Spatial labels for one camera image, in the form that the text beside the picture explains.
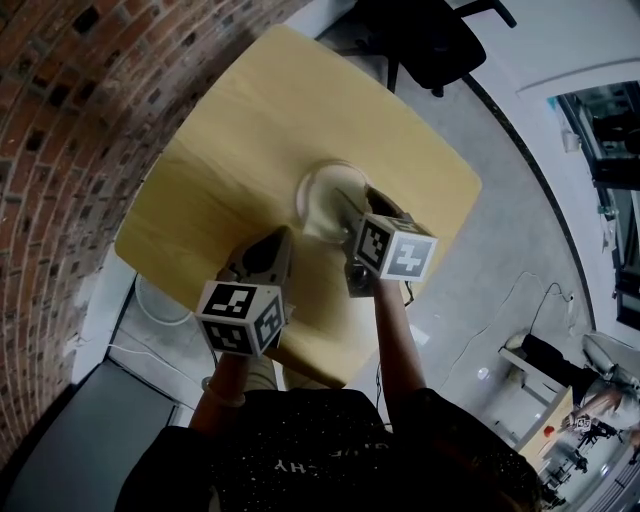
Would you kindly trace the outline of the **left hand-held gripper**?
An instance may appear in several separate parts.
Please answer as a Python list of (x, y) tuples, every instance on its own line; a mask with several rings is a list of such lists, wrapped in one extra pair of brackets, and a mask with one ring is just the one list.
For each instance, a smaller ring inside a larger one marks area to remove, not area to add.
[(212, 351), (258, 357), (279, 346), (292, 259), (287, 226), (232, 250), (216, 279), (205, 283), (195, 312)]

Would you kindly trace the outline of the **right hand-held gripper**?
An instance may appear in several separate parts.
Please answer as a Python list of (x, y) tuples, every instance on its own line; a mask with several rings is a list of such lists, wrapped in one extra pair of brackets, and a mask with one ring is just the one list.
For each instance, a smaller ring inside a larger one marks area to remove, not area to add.
[(412, 283), (425, 279), (435, 237), (374, 187), (364, 188), (362, 206), (340, 189), (333, 193), (337, 219), (346, 232), (344, 272), (352, 298), (371, 297), (375, 280), (403, 282), (411, 291)]

